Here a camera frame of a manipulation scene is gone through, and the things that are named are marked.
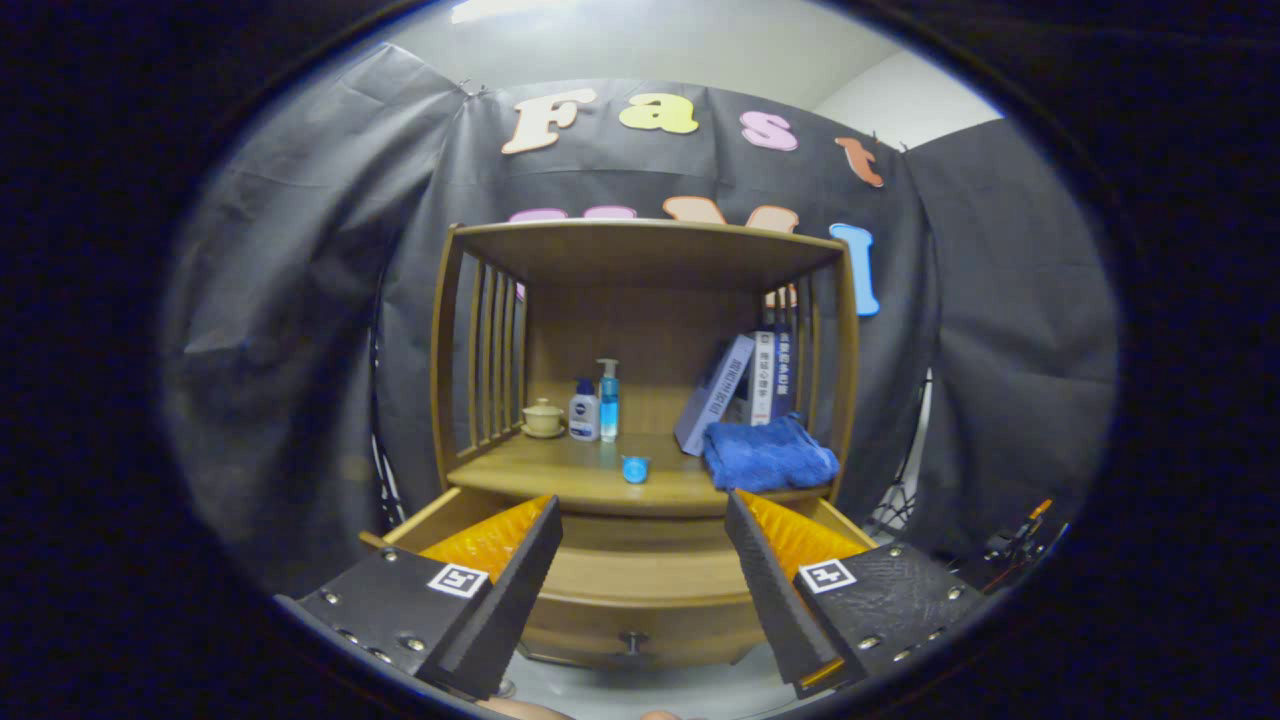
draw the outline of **blue soap dispenser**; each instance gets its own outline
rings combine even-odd
[[[600,439],[613,442],[618,439],[618,361],[600,357],[596,363],[604,365],[604,377],[600,378]]]

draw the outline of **white ceiling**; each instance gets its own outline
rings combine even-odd
[[[637,78],[735,90],[815,109],[899,46],[806,0],[561,0],[453,24],[443,0],[389,42],[466,88]]]

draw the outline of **small blue cup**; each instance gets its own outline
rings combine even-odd
[[[631,484],[640,484],[649,477],[648,457],[622,456],[622,477]]]

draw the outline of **white wall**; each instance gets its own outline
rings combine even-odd
[[[900,50],[818,104],[819,115],[892,147],[923,145],[1000,118],[998,110],[937,65]]]
[[[385,40],[476,92],[576,78],[687,82],[812,109],[900,50],[810,0],[575,0],[454,24],[457,0]]]

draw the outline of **colorful letter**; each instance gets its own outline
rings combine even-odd
[[[525,150],[547,147],[556,142],[559,133],[550,132],[547,126],[554,122],[561,128],[567,128],[577,118],[577,102],[591,102],[593,100],[595,100],[595,91],[584,87],[582,90],[530,97],[517,102],[516,111],[520,113],[520,119],[516,120],[516,133],[502,146],[502,152],[515,155]]]
[[[622,205],[596,205],[582,213],[584,218],[630,220],[636,217],[636,211]]]
[[[694,104],[686,97],[667,92],[645,92],[630,100],[631,108],[622,110],[618,119],[628,128],[657,129],[685,135],[698,129],[694,122]]]
[[[672,218],[686,223],[710,223],[713,225],[728,224],[728,220],[726,220],[724,215],[719,211],[719,205],[708,197],[698,197],[696,195],[668,197],[667,201],[662,204],[662,209],[666,210]]]
[[[521,210],[511,217],[508,223],[529,223],[532,220],[563,220],[568,217],[564,210],[556,208],[538,208],[536,210]]]
[[[719,211],[719,205],[708,197],[698,197],[696,195],[668,197],[662,204],[662,209],[672,218],[686,223],[728,224],[724,220],[724,215]],[[745,227],[791,232],[797,224],[800,224],[800,215],[796,215],[794,211],[778,208],[777,205],[760,205],[751,211],[751,217],[748,218]]]
[[[739,120],[742,122],[742,137],[751,145],[786,152],[800,147],[796,136],[787,132],[791,123],[778,115],[751,110],[742,113]]]
[[[876,156],[863,150],[861,142],[851,137],[837,137],[836,145],[845,149],[845,158],[855,176],[872,187],[884,187],[884,179],[877,176],[876,170],[872,170],[870,164],[876,161]]]
[[[859,315],[879,313],[879,302],[872,291],[872,233],[863,228],[836,223],[831,236],[849,246],[849,261],[854,266],[854,295]]]

